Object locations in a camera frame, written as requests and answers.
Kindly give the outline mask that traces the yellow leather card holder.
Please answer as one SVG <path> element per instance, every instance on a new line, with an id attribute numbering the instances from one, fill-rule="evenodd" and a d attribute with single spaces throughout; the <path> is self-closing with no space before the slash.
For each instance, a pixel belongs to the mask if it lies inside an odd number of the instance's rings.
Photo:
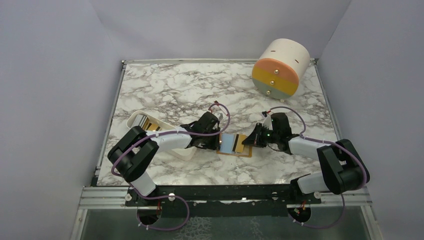
<path id="1" fill-rule="evenodd" d="M 219 136 L 219 148 L 216 153 L 219 155 L 251 158 L 253 154 L 252 147 L 243 144 L 246 138 L 245 134 L 222 133 Z"/>

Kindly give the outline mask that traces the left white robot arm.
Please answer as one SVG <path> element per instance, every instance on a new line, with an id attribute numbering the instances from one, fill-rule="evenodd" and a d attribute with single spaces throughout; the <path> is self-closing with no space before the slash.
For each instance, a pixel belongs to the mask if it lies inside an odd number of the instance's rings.
<path id="1" fill-rule="evenodd" d="M 219 140 L 220 120 L 211 112 L 205 112 L 198 120 L 182 124 L 174 129 L 147 131 L 132 127 L 107 154 L 117 173 L 134 189 L 144 205 L 157 200 L 156 184 L 147 168 L 157 153 L 174 149 L 216 150 Z"/>

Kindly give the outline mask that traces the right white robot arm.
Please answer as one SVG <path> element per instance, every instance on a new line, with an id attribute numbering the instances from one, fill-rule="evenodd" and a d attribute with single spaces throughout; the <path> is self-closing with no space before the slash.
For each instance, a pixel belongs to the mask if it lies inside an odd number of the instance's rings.
<path id="1" fill-rule="evenodd" d="M 289 199 L 300 204 L 311 193 L 331 192 L 340 195 L 362 188 L 370 180 L 358 152 L 348 139 L 337 142 L 311 140 L 294 134 L 289 119 L 283 112 L 265 112 L 263 123 L 257 123 L 253 132 L 242 142 L 245 146 L 265 148 L 275 144 L 279 152 L 317 160 L 320 172 L 291 180 Z"/>

